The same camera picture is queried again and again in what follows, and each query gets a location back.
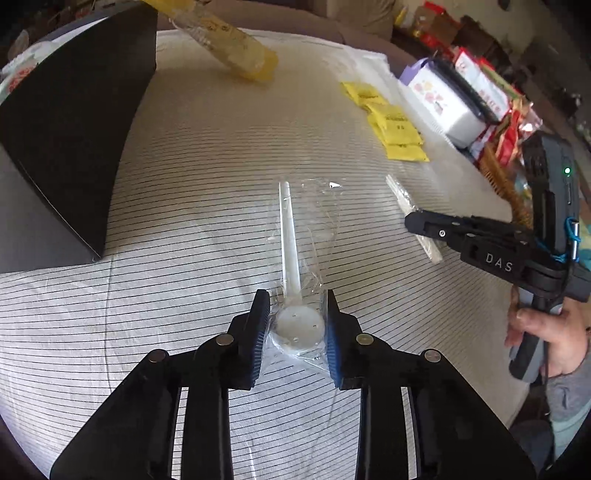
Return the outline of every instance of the plastic wrapper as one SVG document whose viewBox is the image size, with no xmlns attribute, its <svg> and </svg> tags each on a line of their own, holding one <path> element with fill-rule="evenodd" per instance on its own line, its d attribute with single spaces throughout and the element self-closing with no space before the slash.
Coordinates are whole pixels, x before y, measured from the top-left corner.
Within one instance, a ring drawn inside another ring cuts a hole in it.
<svg viewBox="0 0 591 480">
<path fill-rule="evenodd" d="M 529 137 L 531 137 L 534 133 L 536 133 L 542 125 L 544 121 L 534 112 L 532 108 L 533 103 L 530 103 L 529 110 L 524 115 L 523 121 L 519 125 L 519 136 L 521 137 L 521 141 L 524 142 Z"/>
<path fill-rule="evenodd" d="M 249 80 L 270 81 L 278 63 L 277 54 L 261 42 L 209 12 L 195 0 L 144 0 L 168 15 L 173 25 L 238 75 Z"/>
<path fill-rule="evenodd" d="M 321 313 L 328 269 L 339 227 L 340 181 L 282 180 L 269 210 L 280 242 L 282 288 L 275 296 L 265 337 L 263 369 L 278 357 L 328 374 Z"/>
<path fill-rule="evenodd" d="M 419 208 L 414 204 L 413 199 L 411 198 L 407 190 L 401 185 L 401 183 L 398 180 L 394 179 L 393 176 L 386 175 L 386 184 L 388 185 L 390 190 L 392 190 L 392 193 L 396 195 L 398 205 L 400 206 L 400 209 L 402 210 L 404 215 L 408 215 L 411 212 L 416 212 L 417 210 L 419 210 Z M 440 261 L 443 260 L 443 256 L 441 255 L 441 251 L 437 247 L 435 240 L 421 235 L 416 235 L 416 237 L 432 263 L 438 264 Z"/>
<path fill-rule="evenodd" d="M 56 51 L 63 44 L 70 41 L 84 30 L 104 19 L 87 23 L 75 28 L 53 40 L 39 41 L 13 58 L 0 71 L 0 103 L 18 86 L 19 83 L 33 71 L 43 60 Z"/>
</svg>

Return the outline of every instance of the striped tablecloth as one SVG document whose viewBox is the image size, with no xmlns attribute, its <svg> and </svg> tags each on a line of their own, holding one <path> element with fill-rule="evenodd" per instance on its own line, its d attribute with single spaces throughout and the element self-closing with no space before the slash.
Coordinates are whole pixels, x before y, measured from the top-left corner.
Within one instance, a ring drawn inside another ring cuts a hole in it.
<svg viewBox="0 0 591 480">
<path fill-rule="evenodd" d="M 104 258 L 0 277 L 0 414 L 45 473 L 148 351 L 194 349 L 246 311 L 257 288 L 278 291 L 280 180 L 340 185 L 332 255 L 318 259 L 343 311 L 395 348 L 441 350 L 504 422 L 522 401 L 503 347 L 508 285 L 447 248 L 431 264 L 385 176 L 441 212 L 507 219 L 507 205 L 425 120 L 383 57 L 258 36 L 280 57 L 270 85 L 233 77 L 178 32 L 160 33 Z M 340 80 L 369 81 L 401 104 L 432 162 L 388 161 Z M 302 199 L 294 215 L 296 227 L 310 215 Z M 297 233 L 302 262 L 313 263 L 305 226 Z M 253 391 L 230 393 L 236 477 L 353 478 L 358 408 L 358 392 L 276 360 Z"/>
</svg>

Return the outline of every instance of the yellow sachet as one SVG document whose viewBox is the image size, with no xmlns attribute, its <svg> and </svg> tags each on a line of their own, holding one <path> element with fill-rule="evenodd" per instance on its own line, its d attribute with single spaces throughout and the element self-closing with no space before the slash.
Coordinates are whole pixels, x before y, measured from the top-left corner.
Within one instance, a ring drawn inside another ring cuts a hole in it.
<svg viewBox="0 0 591 480">
<path fill-rule="evenodd" d="M 367 102 L 365 108 L 374 116 L 387 144 L 423 144 L 421 135 L 399 106 Z"/>
<path fill-rule="evenodd" d="M 404 161 L 430 161 L 427 154 L 419 145 L 391 145 L 387 144 L 378 126 L 378 123 L 373 114 L 368 115 L 368 122 L 373 129 L 375 136 L 382 142 L 386 149 L 386 157 L 389 160 L 404 160 Z"/>
<path fill-rule="evenodd" d="M 355 102 L 355 105 L 364 107 L 367 102 L 387 105 L 388 101 L 380 95 L 377 88 L 369 83 L 341 82 L 345 94 Z"/>
</svg>

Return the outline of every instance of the metal screw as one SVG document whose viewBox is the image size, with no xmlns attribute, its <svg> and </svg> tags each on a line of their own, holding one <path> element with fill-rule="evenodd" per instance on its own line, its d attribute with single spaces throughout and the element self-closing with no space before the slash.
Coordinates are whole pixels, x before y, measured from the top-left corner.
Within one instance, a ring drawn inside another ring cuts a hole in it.
<svg viewBox="0 0 591 480">
<path fill-rule="evenodd" d="M 234 337 L 229 333 L 223 333 L 216 337 L 216 343 L 221 346 L 230 345 L 234 341 Z"/>
<path fill-rule="evenodd" d="M 368 333 L 360 333 L 355 337 L 355 340 L 357 340 L 357 343 L 360 345 L 371 345 L 374 342 L 374 337 Z"/>
<path fill-rule="evenodd" d="M 166 351 L 162 350 L 161 348 L 157 348 L 156 350 L 152 350 L 148 354 L 148 360 L 150 360 L 153 364 L 157 364 L 166 358 Z"/>
<path fill-rule="evenodd" d="M 428 362 L 436 364 L 438 361 L 441 360 L 441 354 L 437 350 L 427 350 L 425 352 L 425 359 Z"/>
</svg>

